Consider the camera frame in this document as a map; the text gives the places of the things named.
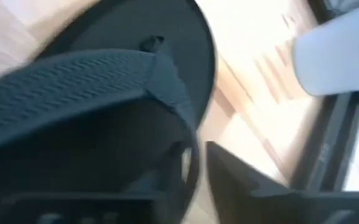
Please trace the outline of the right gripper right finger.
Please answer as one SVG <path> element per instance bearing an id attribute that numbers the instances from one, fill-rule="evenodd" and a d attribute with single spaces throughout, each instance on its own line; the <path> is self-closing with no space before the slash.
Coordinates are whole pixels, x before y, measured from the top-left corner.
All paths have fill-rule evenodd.
<path id="1" fill-rule="evenodd" d="M 221 145 L 207 142 L 208 180 L 220 223 L 290 223 L 289 190 Z"/>

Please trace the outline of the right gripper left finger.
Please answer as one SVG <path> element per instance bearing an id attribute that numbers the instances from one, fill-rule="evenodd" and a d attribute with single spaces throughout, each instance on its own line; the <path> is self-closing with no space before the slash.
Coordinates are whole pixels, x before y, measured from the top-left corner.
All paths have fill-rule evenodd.
<path id="1" fill-rule="evenodd" d="M 174 189 L 182 182 L 182 154 L 186 147 L 185 141 L 176 141 L 169 147 L 153 147 L 136 156 L 139 174 L 129 184 L 129 193 L 153 195 Z"/>

